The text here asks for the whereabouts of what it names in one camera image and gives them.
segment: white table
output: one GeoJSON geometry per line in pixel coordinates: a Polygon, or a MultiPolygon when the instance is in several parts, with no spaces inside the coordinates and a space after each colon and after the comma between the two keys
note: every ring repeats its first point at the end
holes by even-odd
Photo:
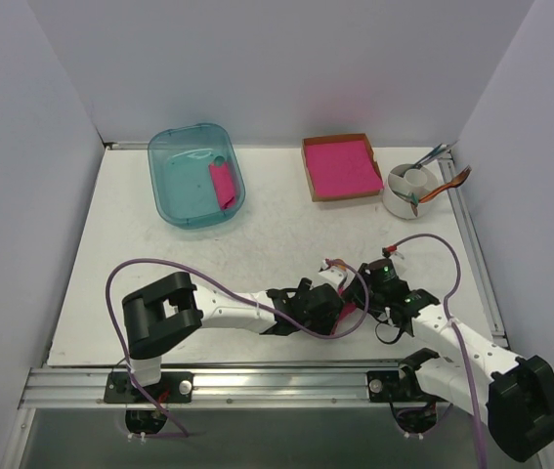
{"type": "MultiPolygon", "coordinates": [[[[386,175],[428,149],[374,149],[386,175]]],[[[145,150],[108,150],[79,245],[48,365],[87,366],[118,362],[122,352],[105,303],[105,283],[119,263],[135,257],[175,260],[198,268],[235,291],[296,286],[301,277],[320,281],[321,259],[342,258],[355,268],[380,257],[381,248],[404,236],[434,233],[457,250],[462,284],[450,301],[459,319],[491,338],[481,298],[448,196],[421,220],[391,215],[381,197],[339,202],[311,202],[300,149],[235,148],[246,186],[246,200],[235,217],[215,227],[184,231],[164,222],[155,209],[145,150]]],[[[441,179],[437,165],[431,170],[441,179]]],[[[454,282],[446,249],[432,239],[401,248],[406,256],[401,277],[411,288],[425,288],[440,299],[454,282]]],[[[120,300],[170,270],[132,266],[112,289],[122,325],[120,300]]],[[[354,312],[339,330],[356,320],[354,312]]],[[[260,363],[395,360],[422,347],[405,336],[385,346],[374,336],[376,322],[367,318],[355,333],[322,341],[303,332],[288,337],[259,336],[243,330],[205,329],[164,356],[166,363],[260,363]]],[[[395,329],[380,333],[390,338],[395,329]]]]}

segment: white wall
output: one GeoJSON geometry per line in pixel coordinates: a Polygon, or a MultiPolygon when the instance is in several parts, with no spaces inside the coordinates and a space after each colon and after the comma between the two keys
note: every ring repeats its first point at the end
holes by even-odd
{"type": "Polygon", "coordinates": [[[24,0],[0,0],[0,460],[57,316],[102,145],[24,0]]]}
{"type": "Polygon", "coordinates": [[[554,0],[536,0],[461,133],[511,345],[554,366],[554,0]]]}
{"type": "Polygon", "coordinates": [[[29,0],[106,141],[455,139],[533,0],[29,0]]]}

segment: pink cloth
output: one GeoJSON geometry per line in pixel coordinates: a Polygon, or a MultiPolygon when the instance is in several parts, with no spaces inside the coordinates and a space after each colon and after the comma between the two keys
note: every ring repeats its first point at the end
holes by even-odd
{"type": "Polygon", "coordinates": [[[221,210],[225,210],[235,204],[235,186],[234,180],[229,172],[229,165],[222,164],[216,166],[214,163],[209,165],[209,174],[211,182],[218,197],[218,205],[221,210]]]}
{"type": "Polygon", "coordinates": [[[374,171],[361,140],[309,145],[305,157],[314,190],[320,197],[339,197],[375,192],[383,181],[374,171]]]}

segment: teal plastic bin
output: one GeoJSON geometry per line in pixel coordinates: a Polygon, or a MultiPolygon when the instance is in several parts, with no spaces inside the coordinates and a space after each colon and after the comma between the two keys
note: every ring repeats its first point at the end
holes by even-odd
{"type": "Polygon", "coordinates": [[[208,227],[232,218],[246,197],[229,134],[216,124],[197,124],[155,135],[149,143],[149,166],[155,205],[175,227],[208,227]],[[227,165],[234,199],[221,208],[210,165],[227,165]]]}

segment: cardboard box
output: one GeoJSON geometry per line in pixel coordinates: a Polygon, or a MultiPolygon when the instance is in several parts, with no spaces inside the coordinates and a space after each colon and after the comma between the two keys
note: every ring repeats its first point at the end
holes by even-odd
{"type": "Polygon", "coordinates": [[[317,194],[316,189],[314,188],[314,182],[307,167],[307,155],[306,149],[313,145],[324,145],[324,144],[339,144],[345,142],[354,142],[354,141],[363,141],[367,155],[370,159],[370,164],[372,169],[378,175],[381,180],[381,188],[383,187],[383,179],[381,178],[381,171],[374,160],[374,151],[370,145],[369,140],[367,139],[366,134],[341,134],[341,135],[327,135],[325,137],[313,137],[310,139],[303,139],[302,155],[303,155],[303,165],[305,166],[305,173],[307,175],[307,183],[309,184],[309,191],[312,195],[313,202],[327,202],[332,200],[347,200],[350,198],[360,198],[360,197],[370,197],[372,195],[379,195],[381,190],[378,191],[368,191],[368,192],[358,192],[348,195],[340,195],[333,197],[320,196],[317,194]]]}

